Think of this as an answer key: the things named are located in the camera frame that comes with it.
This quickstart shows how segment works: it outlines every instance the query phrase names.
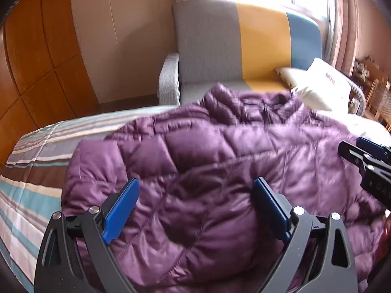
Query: metal pivot bolt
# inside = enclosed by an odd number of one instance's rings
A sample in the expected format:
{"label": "metal pivot bolt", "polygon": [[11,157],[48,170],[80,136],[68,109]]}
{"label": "metal pivot bolt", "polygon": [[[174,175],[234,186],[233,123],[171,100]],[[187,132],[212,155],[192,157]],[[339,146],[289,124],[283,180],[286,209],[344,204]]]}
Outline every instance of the metal pivot bolt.
{"label": "metal pivot bolt", "polygon": [[88,211],[89,211],[90,214],[97,214],[97,213],[99,213],[100,208],[98,206],[92,206],[92,207],[89,208]]}
{"label": "metal pivot bolt", "polygon": [[301,215],[304,214],[305,210],[304,210],[303,207],[296,206],[296,207],[293,208],[293,212],[294,212],[296,215],[301,216]]}
{"label": "metal pivot bolt", "polygon": [[56,211],[56,212],[52,215],[52,218],[53,218],[54,220],[60,219],[60,218],[61,218],[61,212]]}
{"label": "metal pivot bolt", "polygon": [[331,214],[331,218],[333,218],[334,220],[340,220],[341,219],[341,215],[338,214],[337,212],[333,212]]}

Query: curtain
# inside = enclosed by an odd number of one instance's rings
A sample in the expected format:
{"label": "curtain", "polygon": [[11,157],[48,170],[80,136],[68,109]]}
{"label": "curtain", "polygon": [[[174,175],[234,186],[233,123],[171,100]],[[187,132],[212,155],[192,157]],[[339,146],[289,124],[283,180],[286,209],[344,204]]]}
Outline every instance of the curtain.
{"label": "curtain", "polygon": [[332,65],[347,76],[353,72],[358,43],[357,0],[337,0]]}

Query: purple puffer jacket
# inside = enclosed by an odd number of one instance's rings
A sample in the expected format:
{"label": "purple puffer jacket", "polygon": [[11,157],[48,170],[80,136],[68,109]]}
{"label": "purple puffer jacket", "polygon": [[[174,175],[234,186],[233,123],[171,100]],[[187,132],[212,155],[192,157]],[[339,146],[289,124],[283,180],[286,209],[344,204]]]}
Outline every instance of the purple puffer jacket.
{"label": "purple puffer jacket", "polygon": [[292,205],[342,215],[365,286],[384,215],[338,155],[340,141],[355,139],[288,92],[236,95],[217,85],[199,104],[82,141],[62,207],[80,214],[136,177],[140,198],[111,249],[138,290],[254,293],[282,248],[250,202],[262,176]]}

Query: wooden chair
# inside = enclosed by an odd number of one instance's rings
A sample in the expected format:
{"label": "wooden chair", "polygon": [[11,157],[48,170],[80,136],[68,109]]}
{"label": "wooden chair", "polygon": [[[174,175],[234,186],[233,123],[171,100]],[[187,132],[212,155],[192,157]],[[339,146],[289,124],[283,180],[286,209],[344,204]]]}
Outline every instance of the wooden chair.
{"label": "wooden chair", "polygon": [[387,82],[376,79],[367,98],[364,117],[387,123],[386,130],[391,131],[391,92],[386,88]]}

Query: striped blanket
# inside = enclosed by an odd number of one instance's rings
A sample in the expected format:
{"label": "striped blanket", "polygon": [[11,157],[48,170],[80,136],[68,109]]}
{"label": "striped blanket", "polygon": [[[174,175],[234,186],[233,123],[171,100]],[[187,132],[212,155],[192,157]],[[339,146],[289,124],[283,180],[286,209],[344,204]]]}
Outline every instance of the striped blanket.
{"label": "striped blanket", "polygon": [[28,292],[49,219],[61,209],[61,188],[82,139],[103,139],[140,117],[173,109],[156,106],[62,121],[24,135],[0,176],[0,252]]}

